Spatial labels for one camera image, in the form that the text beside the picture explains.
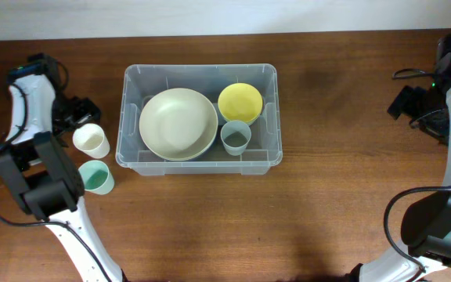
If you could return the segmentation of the cream cup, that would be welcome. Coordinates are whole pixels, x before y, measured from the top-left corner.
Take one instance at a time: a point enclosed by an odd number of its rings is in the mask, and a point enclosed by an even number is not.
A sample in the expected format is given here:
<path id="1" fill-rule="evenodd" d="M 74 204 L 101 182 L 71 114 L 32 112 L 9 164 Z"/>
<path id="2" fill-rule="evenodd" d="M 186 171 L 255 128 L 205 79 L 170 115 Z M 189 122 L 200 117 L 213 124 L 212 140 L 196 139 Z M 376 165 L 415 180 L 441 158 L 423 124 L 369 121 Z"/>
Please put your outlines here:
<path id="1" fill-rule="evenodd" d="M 76 129 L 72 141 L 81 152 L 95 159 L 104 158 L 110 152 L 110 144 L 103 129 L 88 123 Z"/>

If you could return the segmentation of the beige plate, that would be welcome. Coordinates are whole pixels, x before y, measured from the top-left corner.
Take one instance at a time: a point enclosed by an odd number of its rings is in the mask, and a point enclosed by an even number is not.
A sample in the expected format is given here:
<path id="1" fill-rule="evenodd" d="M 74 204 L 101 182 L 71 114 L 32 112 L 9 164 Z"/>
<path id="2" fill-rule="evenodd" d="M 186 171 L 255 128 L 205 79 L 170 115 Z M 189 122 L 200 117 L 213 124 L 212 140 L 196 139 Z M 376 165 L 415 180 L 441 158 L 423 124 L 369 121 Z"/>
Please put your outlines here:
<path id="1" fill-rule="evenodd" d="M 166 129 L 178 121 L 196 121 L 217 117 L 212 102 L 203 94 L 184 88 L 164 90 L 156 94 L 146 105 L 139 118 L 139 133 L 154 129 Z"/>
<path id="2" fill-rule="evenodd" d="M 141 134 L 147 148 L 168 161 L 190 161 L 204 154 L 215 141 L 218 128 L 154 129 Z"/>

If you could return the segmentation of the grey cup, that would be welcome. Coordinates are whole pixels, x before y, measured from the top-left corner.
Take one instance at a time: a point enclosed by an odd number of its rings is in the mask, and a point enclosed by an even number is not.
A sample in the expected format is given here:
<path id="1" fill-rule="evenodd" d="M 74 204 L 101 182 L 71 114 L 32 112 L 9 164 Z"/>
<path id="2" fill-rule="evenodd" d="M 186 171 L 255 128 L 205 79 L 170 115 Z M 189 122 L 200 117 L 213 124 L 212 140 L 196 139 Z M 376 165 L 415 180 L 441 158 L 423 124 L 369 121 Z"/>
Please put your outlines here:
<path id="1" fill-rule="evenodd" d="M 251 129 L 243 121 L 229 121 L 222 126 L 220 137 L 225 151 L 229 155 L 239 156 L 251 140 Z"/>

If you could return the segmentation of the yellow bowl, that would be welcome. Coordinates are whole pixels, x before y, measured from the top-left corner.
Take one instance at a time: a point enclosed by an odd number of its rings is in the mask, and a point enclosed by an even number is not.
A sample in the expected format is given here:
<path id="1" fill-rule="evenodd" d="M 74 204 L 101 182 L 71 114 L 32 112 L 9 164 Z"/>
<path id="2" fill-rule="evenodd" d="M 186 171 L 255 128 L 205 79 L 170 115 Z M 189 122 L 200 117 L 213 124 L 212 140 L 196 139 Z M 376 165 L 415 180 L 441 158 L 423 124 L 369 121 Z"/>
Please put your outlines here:
<path id="1" fill-rule="evenodd" d="M 227 121 L 251 125 L 261 114 L 263 98 L 252 85 L 234 83 L 225 87 L 218 97 L 218 109 Z"/>

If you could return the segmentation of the green bowl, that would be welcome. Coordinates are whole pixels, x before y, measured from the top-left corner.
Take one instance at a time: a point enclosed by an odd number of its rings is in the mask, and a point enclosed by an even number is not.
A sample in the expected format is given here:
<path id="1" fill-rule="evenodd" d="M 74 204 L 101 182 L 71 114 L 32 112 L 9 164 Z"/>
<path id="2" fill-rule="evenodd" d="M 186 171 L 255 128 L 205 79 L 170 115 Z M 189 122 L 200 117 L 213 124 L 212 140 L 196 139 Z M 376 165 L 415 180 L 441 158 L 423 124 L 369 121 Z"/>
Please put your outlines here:
<path id="1" fill-rule="evenodd" d="M 254 124 L 261 116 L 262 116 L 263 110 L 261 110 L 256 117 L 254 117 L 252 120 L 250 120 L 247 124 L 250 126 Z"/>

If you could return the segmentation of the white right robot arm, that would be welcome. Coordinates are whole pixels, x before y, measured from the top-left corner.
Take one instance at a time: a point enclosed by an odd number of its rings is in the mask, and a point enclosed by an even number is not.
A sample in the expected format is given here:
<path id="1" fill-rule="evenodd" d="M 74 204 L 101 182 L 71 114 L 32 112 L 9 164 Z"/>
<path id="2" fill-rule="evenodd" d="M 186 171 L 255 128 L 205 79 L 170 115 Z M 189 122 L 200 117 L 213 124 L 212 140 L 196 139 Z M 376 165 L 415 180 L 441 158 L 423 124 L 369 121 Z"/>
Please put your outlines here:
<path id="1" fill-rule="evenodd" d="M 349 281 L 421 281 L 451 268 L 451 34 L 438 41 L 433 71 L 406 68 L 392 77 L 432 79 L 429 89 L 404 87 L 388 114 L 406 115 L 411 128 L 448 147 L 445 175 L 441 186 L 408 189 L 388 202 L 383 227 L 391 247 L 380 258 L 358 264 L 346 275 Z"/>

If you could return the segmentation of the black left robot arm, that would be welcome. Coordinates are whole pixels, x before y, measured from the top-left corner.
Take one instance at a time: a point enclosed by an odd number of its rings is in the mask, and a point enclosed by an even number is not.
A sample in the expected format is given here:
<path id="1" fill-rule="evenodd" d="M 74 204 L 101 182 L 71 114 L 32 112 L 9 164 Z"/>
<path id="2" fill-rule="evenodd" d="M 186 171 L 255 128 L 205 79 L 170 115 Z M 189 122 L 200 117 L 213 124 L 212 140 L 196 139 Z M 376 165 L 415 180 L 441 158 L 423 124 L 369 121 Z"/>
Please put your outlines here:
<path id="1" fill-rule="evenodd" d="M 0 144 L 0 177 L 18 208 L 35 218 L 28 226 L 50 230 L 83 281 L 124 281 L 88 217 L 85 183 L 61 139 L 99 121 L 101 111 L 88 98 L 65 96 L 68 82 L 67 68 L 44 53 L 9 70 L 13 108 Z"/>

